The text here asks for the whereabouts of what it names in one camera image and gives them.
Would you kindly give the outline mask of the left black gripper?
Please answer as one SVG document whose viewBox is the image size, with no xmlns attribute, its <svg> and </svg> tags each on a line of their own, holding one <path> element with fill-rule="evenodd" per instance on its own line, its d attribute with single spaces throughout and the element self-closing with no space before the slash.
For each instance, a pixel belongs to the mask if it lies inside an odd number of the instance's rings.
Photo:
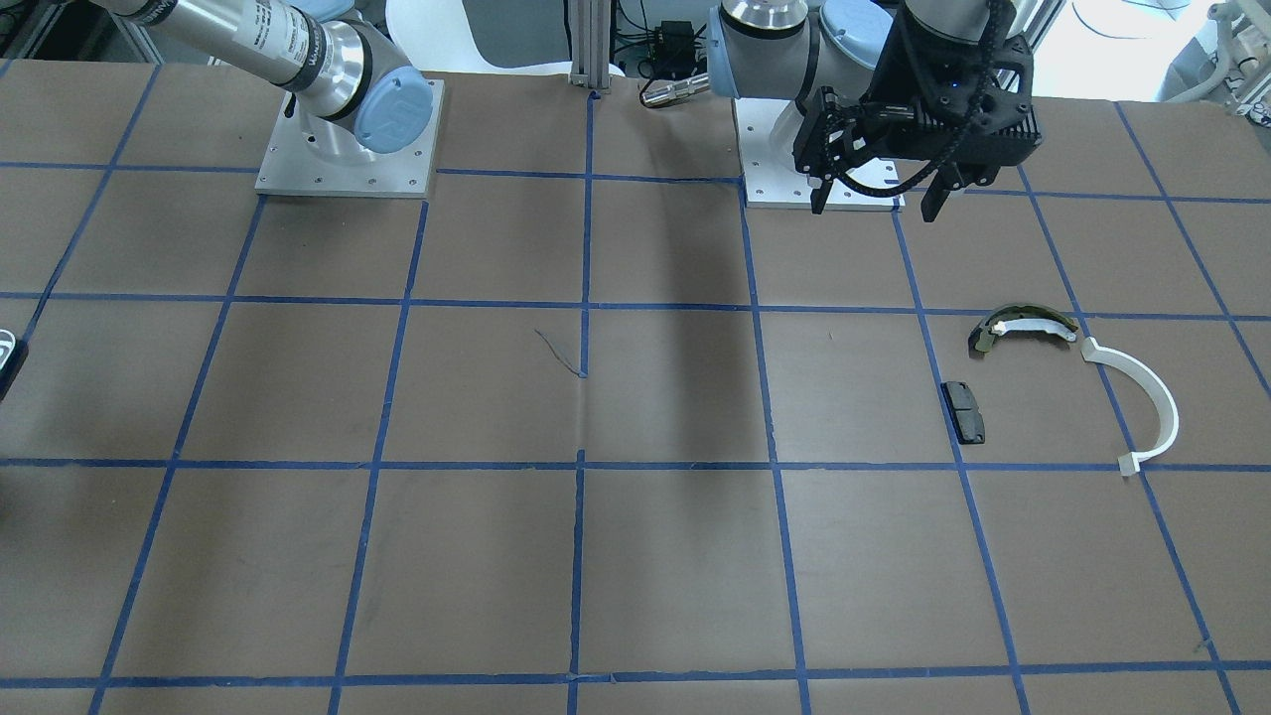
<svg viewBox="0 0 1271 715">
<path fill-rule="evenodd" d="M 953 192 L 979 182 L 979 86 L 946 84 L 904 102 L 850 100 L 822 85 L 797 104 L 799 128 L 791 155 L 794 171 L 808 178 L 810 208 L 822 215 L 835 182 L 862 185 L 852 171 L 876 157 L 918 160 L 924 166 L 902 180 L 930 180 L 920 203 L 921 221 L 935 222 Z"/>
</svg>

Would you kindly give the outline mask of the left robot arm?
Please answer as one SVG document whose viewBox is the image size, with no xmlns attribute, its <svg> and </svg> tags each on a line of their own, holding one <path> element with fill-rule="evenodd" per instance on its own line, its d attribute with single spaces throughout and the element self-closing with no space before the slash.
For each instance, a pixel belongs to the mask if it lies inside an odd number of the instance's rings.
<svg viewBox="0 0 1271 715">
<path fill-rule="evenodd" d="M 777 166 L 791 199 L 894 199 L 924 185 L 921 218 L 990 185 L 1040 136 L 1035 56 L 1012 1 L 722 1 L 705 24 L 710 89 L 780 102 Z"/>
</svg>

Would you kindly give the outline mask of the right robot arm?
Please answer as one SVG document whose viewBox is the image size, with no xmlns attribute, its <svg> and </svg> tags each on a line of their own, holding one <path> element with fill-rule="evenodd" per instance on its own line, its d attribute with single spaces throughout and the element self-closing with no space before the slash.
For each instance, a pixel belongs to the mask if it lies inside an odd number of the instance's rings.
<svg viewBox="0 0 1271 715">
<path fill-rule="evenodd" d="M 309 116 L 377 154 L 407 149 L 428 127 L 433 88 L 353 1 L 100 1 L 139 27 L 292 94 Z"/>
</svg>

